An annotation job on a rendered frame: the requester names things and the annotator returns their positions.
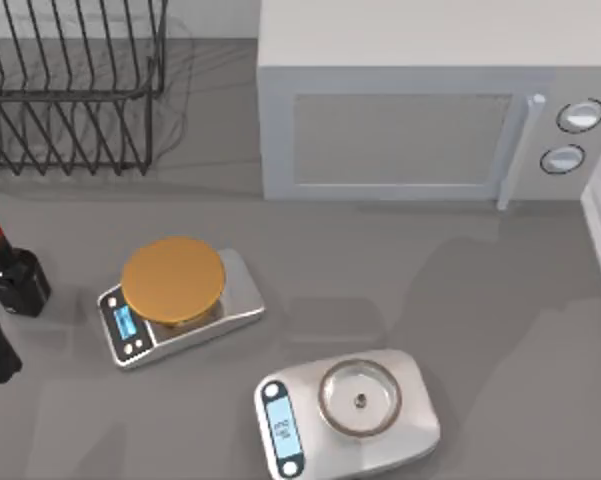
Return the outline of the kitchen scale with golden plate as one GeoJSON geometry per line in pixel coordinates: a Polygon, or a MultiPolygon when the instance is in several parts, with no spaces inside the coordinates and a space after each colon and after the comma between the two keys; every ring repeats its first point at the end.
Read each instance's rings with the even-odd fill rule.
{"type": "Polygon", "coordinates": [[[97,300],[114,364],[144,366],[258,321],[263,297],[243,257],[189,236],[136,249],[97,300]]]}

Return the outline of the microwave oven door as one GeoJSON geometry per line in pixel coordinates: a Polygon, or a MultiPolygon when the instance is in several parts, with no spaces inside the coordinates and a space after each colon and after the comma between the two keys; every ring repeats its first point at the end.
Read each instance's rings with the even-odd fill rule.
{"type": "Polygon", "coordinates": [[[266,68],[269,199],[492,201],[536,92],[478,76],[266,68]]]}

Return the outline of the silver kitchen scale round dish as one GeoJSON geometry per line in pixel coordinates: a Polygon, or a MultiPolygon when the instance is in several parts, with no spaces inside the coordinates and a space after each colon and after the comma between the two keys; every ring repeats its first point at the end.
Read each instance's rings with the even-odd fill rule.
{"type": "Polygon", "coordinates": [[[265,376],[254,408],[271,480],[358,480],[435,450],[441,424],[418,363],[397,349],[265,376]]]}

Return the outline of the pale microwave oven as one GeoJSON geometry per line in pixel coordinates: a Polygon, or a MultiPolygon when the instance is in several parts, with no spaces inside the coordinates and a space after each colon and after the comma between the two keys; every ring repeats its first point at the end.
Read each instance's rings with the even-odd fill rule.
{"type": "Polygon", "coordinates": [[[543,94],[510,203],[577,200],[601,158],[601,122],[579,134],[556,123],[565,105],[601,101],[601,0],[262,0],[257,92],[266,68],[471,75],[543,94]],[[583,164],[545,173],[543,154],[570,144],[583,164]]]}

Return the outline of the small microwave knob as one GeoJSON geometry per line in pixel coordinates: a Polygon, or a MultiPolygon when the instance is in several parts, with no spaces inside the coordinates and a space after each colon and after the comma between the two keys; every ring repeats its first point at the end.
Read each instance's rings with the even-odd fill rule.
{"type": "Polygon", "coordinates": [[[577,170],[585,159],[585,151],[570,144],[546,151],[540,159],[540,167],[549,175],[566,175],[577,170]]]}

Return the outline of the black bottle with red cap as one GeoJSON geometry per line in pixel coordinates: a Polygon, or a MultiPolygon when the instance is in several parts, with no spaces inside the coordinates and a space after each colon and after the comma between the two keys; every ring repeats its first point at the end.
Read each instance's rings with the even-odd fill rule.
{"type": "Polygon", "coordinates": [[[51,287],[38,257],[13,247],[0,225],[0,303],[12,314],[38,317],[51,295],[51,287]]]}

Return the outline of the large microwave knob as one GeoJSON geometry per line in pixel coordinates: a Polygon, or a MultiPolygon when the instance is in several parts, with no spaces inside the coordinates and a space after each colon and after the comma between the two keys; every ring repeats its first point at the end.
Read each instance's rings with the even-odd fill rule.
{"type": "Polygon", "coordinates": [[[584,133],[601,122],[601,101],[587,99],[565,105],[557,115],[557,126],[570,134],[584,133]]]}

